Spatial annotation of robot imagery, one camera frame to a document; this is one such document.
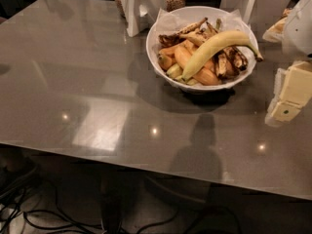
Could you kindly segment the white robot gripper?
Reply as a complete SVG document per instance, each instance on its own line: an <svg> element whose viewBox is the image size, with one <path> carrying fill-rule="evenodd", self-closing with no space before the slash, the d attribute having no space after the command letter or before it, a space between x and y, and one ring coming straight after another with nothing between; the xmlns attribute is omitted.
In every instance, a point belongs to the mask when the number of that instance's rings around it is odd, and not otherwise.
<svg viewBox="0 0 312 234"><path fill-rule="evenodd" d="M262 39L271 43L282 41L283 52L290 57L312 57L312 0L299 0L293 8L285 9ZM295 61L287 69L279 68L265 124L279 127L289 123L311 98L311 61Z"/></svg>

